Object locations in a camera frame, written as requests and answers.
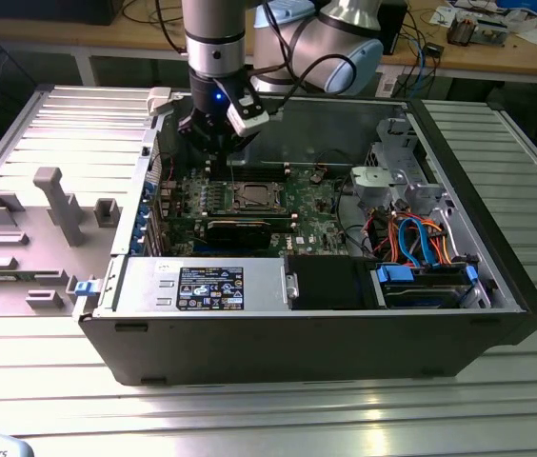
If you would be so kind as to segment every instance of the desk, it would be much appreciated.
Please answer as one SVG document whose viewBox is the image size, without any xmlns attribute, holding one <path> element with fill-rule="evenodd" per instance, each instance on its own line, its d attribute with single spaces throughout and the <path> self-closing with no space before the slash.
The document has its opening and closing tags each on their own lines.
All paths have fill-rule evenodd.
<svg viewBox="0 0 537 457">
<path fill-rule="evenodd" d="M 178 6 L 181 0 L 163 0 L 164 6 Z M 129 15 L 147 19 L 153 10 L 150 0 L 140 0 L 128 9 Z M 441 5 L 440 0 L 411 0 L 412 14 L 428 40 L 445 46 L 438 76 L 537 83 L 537 46 L 512 35 L 502 48 L 471 45 L 467 48 L 449 45 L 446 28 L 432 26 L 421 20 L 430 17 L 429 9 Z M 180 15 L 167 11 L 166 19 Z M 253 11 L 248 14 L 246 50 L 253 54 Z M 182 23 L 169 25 L 176 44 L 184 45 Z M 97 86 L 90 58 L 92 56 L 137 57 L 143 59 L 182 59 L 169 50 L 162 32 L 145 24 L 131 22 L 119 15 L 111 26 L 54 23 L 0 19 L 0 44 L 9 50 L 26 50 L 72 55 L 84 85 Z M 378 71 L 383 73 L 378 95 L 389 96 L 397 75 L 408 72 L 415 57 L 406 40 L 400 40 L 393 55 L 384 56 Z"/>
</svg>

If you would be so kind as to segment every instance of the slotted aluminum surface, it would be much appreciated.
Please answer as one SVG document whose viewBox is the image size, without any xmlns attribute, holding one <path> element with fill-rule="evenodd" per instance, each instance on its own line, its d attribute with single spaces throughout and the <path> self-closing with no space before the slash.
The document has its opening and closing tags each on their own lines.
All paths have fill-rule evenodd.
<svg viewBox="0 0 537 457">
<path fill-rule="evenodd" d="M 503 123 L 480 115 L 476 122 L 490 119 L 487 131 L 514 141 Z M 537 180 L 537 161 L 511 153 L 524 167 L 492 163 Z M 495 174 L 487 162 L 463 163 Z M 512 200 L 496 198 L 495 217 L 512 233 L 537 229 L 537 213 Z M 537 248 L 517 249 L 537 281 Z M 388 348 L 376 350 L 388 357 Z M 0 431 L 25 438 L 39 457 L 536 456 L 537 332 L 518 347 L 492 349 L 456 379 L 125 387 L 70 318 L 0 318 Z"/>
</svg>

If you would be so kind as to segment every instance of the electronic equipment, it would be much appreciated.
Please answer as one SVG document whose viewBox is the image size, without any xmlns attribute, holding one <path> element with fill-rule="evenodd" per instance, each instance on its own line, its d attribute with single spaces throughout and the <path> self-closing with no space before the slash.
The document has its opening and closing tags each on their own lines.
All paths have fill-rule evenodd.
<svg viewBox="0 0 537 457">
<path fill-rule="evenodd" d="M 485 14 L 457 11 L 447 31 L 447 40 L 452 45 L 467 46 L 469 43 L 502 46 L 509 35 L 502 19 Z"/>
<path fill-rule="evenodd" d="M 383 54 L 392 55 L 400 37 L 408 4 L 406 0 L 383 0 L 377 13 L 381 31 L 379 40 L 383 43 Z"/>
<path fill-rule="evenodd" d="M 123 0 L 0 0 L 0 19 L 109 26 L 122 6 Z"/>
<path fill-rule="evenodd" d="M 73 314 L 127 385 L 452 376 L 537 329 L 485 206 L 510 190 L 457 160 L 491 148 L 479 107 L 293 97 L 220 166 L 177 132 L 190 94 L 157 92 L 148 118 L 148 90 L 34 94 L 0 149 L 0 315 Z"/>
</svg>

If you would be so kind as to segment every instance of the power supply label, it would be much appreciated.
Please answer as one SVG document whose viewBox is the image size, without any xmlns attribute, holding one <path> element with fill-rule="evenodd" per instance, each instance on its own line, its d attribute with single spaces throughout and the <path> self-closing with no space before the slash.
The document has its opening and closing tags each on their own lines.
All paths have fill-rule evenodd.
<svg viewBox="0 0 537 457">
<path fill-rule="evenodd" d="M 180 268 L 177 307 L 182 311 L 243 309 L 243 269 Z"/>
</svg>

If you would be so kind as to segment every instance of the circuit board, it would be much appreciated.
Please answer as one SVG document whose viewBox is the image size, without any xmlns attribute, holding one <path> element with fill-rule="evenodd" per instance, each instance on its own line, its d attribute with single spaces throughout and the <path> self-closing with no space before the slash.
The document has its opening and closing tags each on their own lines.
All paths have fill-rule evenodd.
<svg viewBox="0 0 537 457">
<path fill-rule="evenodd" d="M 210 181 L 192 171 L 170 183 L 162 211 L 166 255 L 348 255 L 334 214 L 336 182 L 326 179 L 312 184 L 313 173 L 313 169 L 292 169 L 280 183 L 244 183 Z M 231 220 L 270 226 L 269 246 L 208 248 L 208 224 Z"/>
</svg>

